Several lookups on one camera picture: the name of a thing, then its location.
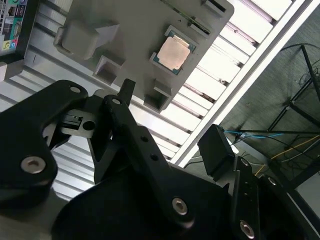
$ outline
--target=silver bolt head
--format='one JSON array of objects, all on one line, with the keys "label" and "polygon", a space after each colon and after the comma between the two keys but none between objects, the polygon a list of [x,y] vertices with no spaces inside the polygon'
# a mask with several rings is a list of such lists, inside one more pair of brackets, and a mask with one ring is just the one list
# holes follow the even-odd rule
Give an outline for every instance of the silver bolt head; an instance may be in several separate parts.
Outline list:
[{"label": "silver bolt head", "polygon": [[39,174],[46,167],[46,162],[38,156],[28,156],[21,162],[21,169],[29,174]]}]

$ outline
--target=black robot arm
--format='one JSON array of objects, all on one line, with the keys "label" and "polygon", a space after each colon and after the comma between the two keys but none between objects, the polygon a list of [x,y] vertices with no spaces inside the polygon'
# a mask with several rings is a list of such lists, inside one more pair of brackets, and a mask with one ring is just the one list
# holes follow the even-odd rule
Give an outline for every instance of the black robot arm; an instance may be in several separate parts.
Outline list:
[{"label": "black robot arm", "polygon": [[199,141],[212,180],[168,163],[128,106],[135,83],[118,95],[88,97],[60,80],[0,114],[0,209],[42,203],[57,175],[51,153],[70,136],[88,139],[95,186],[72,199],[52,239],[316,239],[282,187],[256,178],[212,125]]}]

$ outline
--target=circular hole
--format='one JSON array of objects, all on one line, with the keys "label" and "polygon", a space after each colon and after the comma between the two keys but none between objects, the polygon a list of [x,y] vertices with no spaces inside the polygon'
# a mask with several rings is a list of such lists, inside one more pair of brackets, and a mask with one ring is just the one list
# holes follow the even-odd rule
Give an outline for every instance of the circular hole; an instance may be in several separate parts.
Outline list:
[{"label": "circular hole", "polygon": [[184,205],[182,204],[182,202],[177,201],[175,205],[178,209],[180,209],[180,211],[184,210]]},{"label": "circular hole", "polygon": [[116,98],[112,99],[112,102],[114,102],[115,104],[118,104],[118,105],[121,104],[121,102],[120,102],[118,99],[116,99]]},{"label": "circular hole", "polygon": [[249,163],[247,162],[247,160],[245,160],[244,158],[241,158],[241,162],[246,165],[246,166],[249,166]]},{"label": "circular hole", "polygon": [[148,138],[146,138],[145,136],[141,136],[141,140],[144,141],[144,142],[148,142]]},{"label": "circular hole", "polygon": [[247,224],[245,221],[241,220],[240,221],[240,228],[242,232],[249,238],[249,239],[254,239],[255,238],[255,233],[254,230],[251,228],[249,224]]},{"label": "circular hole", "polygon": [[93,122],[93,121],[86,121],[84,124],[83,124],[83,129],[86,130],[86,131],[91,131],[93,129],[95,129],[96,127],[96,124]]},{"label": "circular hole", "polygon": [[277,185],[276,182],[275,182],[275,180],[274,180],[272,177],[269,176],[269,177],[268,177],[268,180],[269,180],[269,182],[270,182],[272,185],[274,185],[274,186]]},{"label": "circular hole", "polygon": [[158,156],[155,155],[155,154],[151,154],[151,155],[150,155],[150,158],[151,158],[153,161],[158,161],[158,160],[159,160]]},{"label": "circular hole", "polygon": [[39,167],[39,162],[37,160],[31,160],[28,162],[29,167]]}]

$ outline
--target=metal rack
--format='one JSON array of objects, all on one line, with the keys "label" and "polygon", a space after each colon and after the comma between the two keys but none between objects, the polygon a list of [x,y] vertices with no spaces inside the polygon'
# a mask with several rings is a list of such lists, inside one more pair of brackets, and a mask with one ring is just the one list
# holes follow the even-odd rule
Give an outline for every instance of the metal rack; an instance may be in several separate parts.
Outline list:
[{"label": "metal rack", "polygon": [[290,99],[288,104],[282,109],[282,111],[279,113],[279,115],[275,118],[275,120],[271,123],[271,125],[268,127],[267,130],[239,130],[241,133],[259,133],[259,134],[308,134],[308,135],[319,135],[320,131],[273,131],[273,129],[276,127],[276,125],[280,122],[280,120],[284,117],[287,111],[293,110],[302,117],[304,117],[306,120],[311,122],[312,124],[316,125],[318,128],[320,128],[320,121],[315,119],[313,116],[305,112],[303,109],[297,107],[295,105],[295,102],[300,98],[300,96],[306,91],[306,89],[313,84],[315,88],[316,95],[320,101],[320,75],[315,74],[313,71],[312,65],[310,63],[310,59],[306,50],[305,45],[301,45],[300,47],[306,65],[309,70],[310,79],[304,83],[304,85],[300,88],[300,90]]}]

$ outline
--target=black cable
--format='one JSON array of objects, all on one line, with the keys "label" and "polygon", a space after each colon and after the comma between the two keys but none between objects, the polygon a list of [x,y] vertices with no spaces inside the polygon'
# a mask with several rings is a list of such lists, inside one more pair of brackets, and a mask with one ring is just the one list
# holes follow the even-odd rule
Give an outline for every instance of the black cable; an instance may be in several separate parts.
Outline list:
[{"label": "black cable", "polygon": [[184,168],[187,168],[189,165],[191,165],[191,164],[199,164],[199,163],[202,163],[203,162],[203,160],[202,161],[193,161],[193,162],[189,162],[188,164],[186,164],[185,166],[184,166]]},{"label": "black cable", "polygon": [[284,50],[287,50],[287,49],[290,49],[290,48],[293,48],[293,47],[301,46],[301,45],[311,46],[311,47],[314,47],[314,48],[320,50],[320,47],[319,47],[319,46],[316,46],[316,45],[311,44],[311,43],[298,43],[298,44],[292,44],[292,45],[290,45],[290,46],[286,46],[286,47],[282,48],[282,49],[280,50],[280,52],[282,52],[282,51],[284,51]]},{"label": "black cable", "polygon": [[277,141],[277,142],[279,142],[279,143],[281,143],[281,144],[289,147],[290,149],[296,150],[298,153],[303,154],[304,156],[306,156],[307,158],[311,159],[312,161],[315,160],[315,159],[313,159],[312,157],[310,157],[310,156],[308,156],[307,154],[305,154],[303,151],[300,151],[300,150],[296,149],[295,147],[293,147],[293,146],[291,146],[291,145],[289,145],[289,144],[287,144],[287,143],[285,143],[285,142],[283,142],[283,141],[280,141],[280,140],[278,140],[278,139],[276,139],[276,138],[273,138],[273,137],[270,137],[270,136],[265,136],[265,137],[266,137],[267,139],[273,139],[273,140],[275,140],[275,141]]}]

